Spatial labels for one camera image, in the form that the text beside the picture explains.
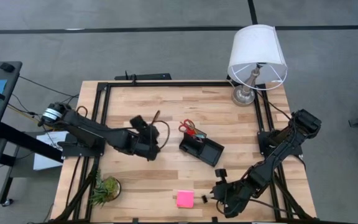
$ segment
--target wooden table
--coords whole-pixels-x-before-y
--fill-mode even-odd
[[[92,114],[97,83],[83,82],[78,100],[78,106],[87,107],[89,118]],[[227,169],[227,179],[233,181],[239,179],[251,165],[264,159],[259,154],[256,138],[259,127],[255,108],[253,105],[245,108],[236,106],[231,101],[231,92],[230,86],[114,87],[111,90],[106,120],[109,127],[130,126],[129,120],[138,114],[149,122],[155,112],[160,110],[160,119],[170,125],[171,134],[168,144],[152,162],[137,156],[127,156],[111,146],[106,146],[99,168],[104,177],[111,175],[120,180],[122,193],[119,198],[106,203],[104,207],[94,207],[91,222],[131,222],[132,218],[139,218],[140,222],[210,222],[211,217],[218,217],[220,222],[274,220],[271,208],[254,202],[249,202],[238,217],[230,219],[218,213],[215,200],[210,199],[206,204],[202,202],[201,196],[208,195],[215,181],[219,180],[215,177],[214,169]],[[282,86],[267,93],[274,105],[290,113]],[[262,99],[260,106],[267,127]],[[97,121],[100,121],[102,107],[103,104],[100,103]],[[288,120],[284,115],[274,108],[271,110],[275,127],[282,129],[287,126]],[[225,147],[215,168],[179,150],[178,145],[183,137],[178,131],[179,121],[187,118],[193,120],[196,127],[206,132],[210,139]],[[159,142],[164,142],[167,128],[163,124],[158,124],[157,128],[160,131]],[[76,158],[69,158],[63,164],[51,218],[61,214],[65,207],[75,162]],[[283,166],[289,191],[307,213],[315,216],[303,165],[294,157],[288,157]],[[78,188],[80,169],[81,162],[71,197]],[[193,208],[176,207],[178,190],[195,191]],[[283,208],[281,192],[278,189],[277,192]],[[85,215],[87,196],[86,192],[81,204],[80,218]],[[269,188],[259,200],[272,203]]]

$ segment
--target potted plant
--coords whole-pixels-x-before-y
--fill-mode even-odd
[[[92,205],[104,205],[116,199],[121,193],[121,183],[114,177],[101,178],[100,170],[96,174],[96,186],[93,195],[89,199]]]

